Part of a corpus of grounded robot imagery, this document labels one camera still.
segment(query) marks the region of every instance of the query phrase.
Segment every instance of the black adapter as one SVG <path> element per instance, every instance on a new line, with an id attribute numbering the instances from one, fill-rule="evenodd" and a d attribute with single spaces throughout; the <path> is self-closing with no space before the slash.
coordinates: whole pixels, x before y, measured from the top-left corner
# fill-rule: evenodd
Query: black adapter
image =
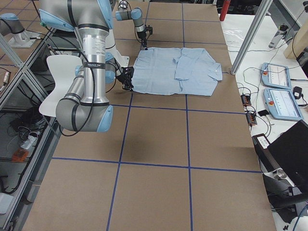
<path id="1" fill-rule="evenodd" d="M 302 88 L 300 87 L 294 87 L 293 88 L 293 95 L 295 99 L 299 100 L 302 97 Z"/>

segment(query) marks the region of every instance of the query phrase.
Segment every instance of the label sticker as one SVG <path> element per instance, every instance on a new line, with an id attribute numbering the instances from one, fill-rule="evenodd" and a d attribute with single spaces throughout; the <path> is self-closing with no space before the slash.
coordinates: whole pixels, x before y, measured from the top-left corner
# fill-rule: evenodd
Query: label sticker
<path id="1" fill-rule="evenodd" d="M 105 41 L 100 38 L 83 38 L 83 53 L 86 55 L 105 55 Z"/>
<path id="2" fill-rule="evenodd" d="M 269 143 L 268 143 L 268 141 L 266 140 L 266 138 L 264 136 L 259 136 L 259 137 L 257 137 L 257 139 L 259 140 L 260 144 L 262 145 L 262 147 L 264 149 L 268 148 Z"/>

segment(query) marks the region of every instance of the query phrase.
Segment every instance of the orange object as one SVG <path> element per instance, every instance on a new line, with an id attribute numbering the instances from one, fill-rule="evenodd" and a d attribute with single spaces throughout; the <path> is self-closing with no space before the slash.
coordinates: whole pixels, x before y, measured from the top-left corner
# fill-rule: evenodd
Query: orange object
<path id="1" fill-rule="evenodd" d="M 222 5 L 222 9 L 221 9 L 221 12 L 220 12 L 220 17 L 219 17 L 220 21 L 225 20 L 226 14 L 227 14 L 228 9 L 229 9 L 230 2 L 231 2 L 231 0 L 224 0 L 223 5 Z"/>
<path id="2" fill-rule="evenodd" d="M 17 149 L 12 156 L 12 162 L 22 163 L 28 156 L 29 151 L 23 148 Z"/>

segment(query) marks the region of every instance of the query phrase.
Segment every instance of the blue tape line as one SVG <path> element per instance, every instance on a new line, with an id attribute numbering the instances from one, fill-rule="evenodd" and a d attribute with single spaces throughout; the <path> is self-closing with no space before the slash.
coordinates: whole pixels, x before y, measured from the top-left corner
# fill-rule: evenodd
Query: blue tape line
<path id="1" fill-rule="evenodd" d="M 0 60 L 5 56 L 5 54 L 3 56 L 1 56 Z M 1 65 L 4 65 L 4 64 L 1 64 Z"/>
<path id="2" fill-rule="evenodd" d="M 223 111 L 210 111 L 210 110 L 198 110 L 198 109 L 181 109 L 181 108 L 167 108 L 167 107 L 147 107 L 147 106 L 127 106 L 120 104 L 113 104 L 113 106 L 118 107 L 132 107 L 132 108 L 145 108 L 145 109 L 160 109 L 160 110 L 175 110 L 175 111 L 186 111 L 189 112 L 209 112 L 209 113 L 223 113 L 223 114 L 237 114 L 237 115 L 245 115 L 244 112 L 223 112 Z"/>
<path id="3" fill-rule="evenodd" d="M 136 39 L 131 39 L 131 38 L 115 38 L 115 40 L 128 40 L 128 41 L 136 41 Z M 167 41 L 167 40 L 148 40 L 151 42 L 180 42 L 182 43 L 183 41 Z M 185 42 L 185 43 L 196 43 L 196 44 L 215 44 L 215 45 L 226 45 L 225 43 L 216 43 L 216 42 Z"/>
<path id="4" fill-rule="evenodd" d="M 192 199 L 192 177 L 191 177 L 191 155 L 190 155 L 190 142 L 189 142 L 189 121 L 188 121 L 188 101 L 187 94 L 185 95 L 186 103 L 186 133 L 187 133 L 187 156 L 188 156 L 188 181 L 189 181 L 189 205 L 190 205 L 190 218 L 191 218 L 191 231 L 193 231 L 193 199 Z"/>
<path id="5" fill-rule="evenodd" d="M 161 109 L 161 110 L 177 110 L 177 111 L 185 111 L 186 109 L 180 108 L 165 108 L 165 107 L 146 107 L 146 106 L 132 106 L 134 108 L 147 108 L 147 109 Z"/>
<path id="6" fill-rule="evenodd" d="M 95 159 L 80 159 L 80 158 L 67 158 L 67 157 L 52 157 L 53 160 L 74 160 L 74 161 L 84 161 L 84 162 L 100 162 L 100 163 L 112 163 L 118 164 L 118 161 L 112 160 L 95 160 Z"/>
<path id="7" fill-rule="evenodd" d="M 6 4 L 1 10 L 6 9 L 6 7 L 7 7 L 8 5 L 10 5 L 12 2 L 13 2 L 13 0 L 11 0 L 11 2 L 9 2 L 8 4 Z"/>
<path id="8" fill-rule="evenodd" d="M 84 161 L 84 162 L 100 162 L 108 164 L 124 164 L 124 165 L 142 165 L 142 166 L 154 166 L 154 167 L 173 167 L 173 168 L 190 168 L 198 170 L 211 170 L 211 171 L 224 171 L 224 172 L 247 172 L 247 173 L 262 173 L 261 171 L 254 170 L 240 170 L 229 168 L 213 168 L 213 167 L 188 167 L 179 165 L 161 165 L 161 164 L 149 164 L 149 163 L 135 163 L 135 162 L 118 162 L 112 160 L 95 160 L 95 159 L 80 159 L 80 158 L 67 158 L 67 157 L 52 157 L 54 160 L 69 160 L 69 161 Z"/>
<path id="9" fill-rule="evenodd" d="M 129 105 L 120 105 L 120 104 L 112 104 L 112 106 L 116 106 L 116 107 L 129 107 Z"/>
<path id="10" fill-rule="evenodd" d="M 0 66 L 15 66 L 14 64 L 0 64 Z"/>
<path id="11" fill-rule="evenodd" d="M 128 127 L 129 114 L 130 114 L 132 100 L 133 100 L 133 94 L 131 94 L 130 102 L 129 102 L 129 109 L 128 109 L 128 113 L 127 113 L 126 125 L 125 125 L 125 130 L 124 130 L 124 135 L 123 135 L 123 142 L 122 142 L 122 146 L 121 146 L 121 154 L 120 154 L 119 163 L 118 163 L 117 171 L 116 171 L 116 177 L 115 177 L 116 180 L 115 180 L 114 191 L 113 191 L 113 194 L 112 194 L 110 209 L 109 209 L 109 216 L 108 216 L 106 231 L 109 231 L 109 227 L 110 227 L 111 214 L 112 214 L 112 209 L 113 209 L 114 201 L 115 201 L 117 180 L 119 178 L 119 172 L 120 172 L 120 167 L 121 167 L 121 159 L 122 159 L 122 154 L 123 154 L 123 150 L 124 150 L 125 137 L 126 137 L 127 127 Z"/>
<path id="12" fill-rule="evenodd" d="M 240 170 L 240 169 L 212 168 L 212 167 L 191 167 L 191 169 L 212 170 L 212 171 L 224 171 L 224 172 L 262 173 L 261 171 L 254 171 L 254 170 Z"/>
<path id="13" fill-rule="evenodd" d="M 164 18 L 148 18 L 148 19 L 149 19 L 149 20 L 165 20 L 165 21 L 184 21 L 184 22 L 220 23 L 220 21 L 208 21 L 208 20 L 164 19 Z"/>
<path id="14" fill-rule="evenodd" d="M 223 113 L 223 114 L 238 114 L 245 115 L 244 112 L 222 112 L 222 111 L 206 111 L 206 110 L 197 110 L 197 109 L 188 109 L 190 112 L 211 112 L 211 113 Z"/>
<path id="15" fill-rule="evenodd" d="M 18 16 L 29 4 L 31 4 L 31 1 L 29 1 L 29 3 L 24 8 L 22 8 L 21 11 L 16 16 Z"/>
<path id="16" fill-rule="evenodd" d="M 154 167 L 188 168 L 187 166 L 179 166 L 179 165 L 160 165 L 160 164 L 148 164 L 148 163 L 136 163 L 136 162 L 121 162 L 121 164 L 123 164 L 123 165 L 154 166 Z"/>
<path id="17" fill-rule="evenodd" d="M 145 16 L 145 21 L 144 21 L 145 25 L 146 25 L 146 20 L 148 19 L 148 13 L 149 13 L 149 9 L 150 9 L 150 4 L 151 4 L 151 2 L 149 2 L 148 9 L 146 11 L 146 16 Z"/>
<path id="18" fill-rule="evenodd" d="M 184 10 L 183 10 L 183 3 L 182 3 L 182 27 L 183 27 L 183 47 L 185 47 L 185 32 L 184 32 Z"/>

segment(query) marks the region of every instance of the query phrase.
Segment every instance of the white desk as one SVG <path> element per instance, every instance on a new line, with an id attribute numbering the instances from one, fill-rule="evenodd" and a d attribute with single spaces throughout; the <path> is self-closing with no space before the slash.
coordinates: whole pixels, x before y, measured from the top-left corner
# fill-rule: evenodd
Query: white desk
<path id="1" fill-rule="evenodd" d="M 233 14 L 228 14 L 226 16 L 226 19 L 224 22 L 221 22 L 222 28 L 223 30 L 230 30 L 230 31 L 235 31 L 235 30 L 239 30 L 240 32 L 242 32 L 242 36 L 243 38 L 245 37 L 252 21 L 253 21 L 253 16 L 251 15 L 233 15 Z M 285 65 L 288 66 L 289 68 L 292 67 L 296 67 L 299 66 L 299 64 L 297 63 L 296 60 L 291 60 L 291 59 L 286 59 L 285 56 L 283 55 L 283 51 L 286 49 L 287 45 L 284 44 L 283 46 L 282 43 L 283 41 L 281 41 L 277 47 L 280 47 L 279 49 L 276 50 L 271 50 L 268 47 L 269 42 L 271 41 L 272 37 L 274 36 L 274 34 L 277 31 L 277 27 L 275 26 L 273 20 L 271 19 L 270 16 L 266 16 L 261 24 L 261 27 L 259 28 L 255 39 L 253 41 L 253 43 L 251 44 L 250 48 L 248 50 L 258 50 L 258 51 L 250 51 L 246 54 L 244 61 L 242 62 L 238 72 L 236 73 L 236 80 L 238 83 L 242 83 L 244 85 L 244 87 L 247 87 L 251 90 L 251 92 L 256 92 L 257 89 L 247 83 L 244 82 L 244 75 L 243 75 L 243 71 L 249 67 L 256 67 L 258 69 L 261 68 L 263 63 L 269 63 L 270 60 L 272 59 L 271 63 L 274 64 L 281 64 L 281 65 Z M 232 40 L 230 39 L 230 37 L 226 37 L 225 39 L 227 41 L 227 45 L 228 45 L 228 50 L 229 50 L 229 55 L 230 55 L 230 59 L 231 62 L 233 63 L 235 60 L 235 57 L 237 55 L 238 52 L 234 52 L 234 51 L 238 51 L 240 49 L 240 43 L 236 44 L 237 41 L 240 41 L 240 39 L 238 40 Z M 294 68 L 294 69 L 290 69 L 290 76 L 293 79 L 307 79 L 303 70 L 300 67 Z M 247 71 L 245 71 L 245 80 L 246 82 L 249 82 L 251 84 L 254 84 L 256 86 L 259 85 L 260 83 L 260 76 L 261 73 L 259 70 L 257 69 L 249 69 Z M 294 82 L 292 81 L 292 88 L 294 86 L 299 86 L 303 89 L 303 94 L 304 94 L 304 98 L 305 100 L 308 100 L 308 82 Z M 257 108 L 257 111 L 261 111 L 263 109 L 267 109 L 266 105 L 264 103 L 264 98 L 263 98 L 263 90 L 264 90 L 264 86 L 262 85 L 262 83 L 259 86 L 260 91 L 257 97 L 257 94 L 252 94 L 251 96 L 251 102 L 253 104 L 253 106 L 255 108 Z M 302 102 L 302 99 L 298 100 L 299 104 L 304 104 Z M 308 109 L 307 108 L 302 108 L 301 112 L 304 116 L 304 120 L 305 122 L 308 122 Z M 277 139 L 279 137 L 279 135 L 282 132 L 285 132 L 286 130 L 288 130 L 292 125 L 294 125 L 296 122 L 294 121 L 284 121 L 284 120 L 276 120 L 273 119 L 272 116 L 268 115 L 268 118 L 270 119 L 270 123 L 273 124 L 271 126 L 271 133 L 268 136 L 268 140 L 270 142 L 273 142 L 275 139 Z M 251 130 L 251 135 L 257 135 L 260 133 L 265 133 L 267 131 L 267 126 L 265 125 L 265 123 L 257 118 L 257 125 L 252 127 Z M 276 228 L 277 230 L 282 230 L 283 227 L 286 225 L 285 222 L 282 221 L 282 219 L 279 217 L 279 215 L 277 213 L 273 213 L 274 219 L 275 219 L 275 224 L 276 224 Z M 295 223 L 295 219 L 293 219 L 289 230 L 292 230 L 294 223 Z M 304 231 L 307 230 L 308 227 L 308 217 L 301 217 L 299 220 L 299 223 L 296 227 L 296 231 Z"/>

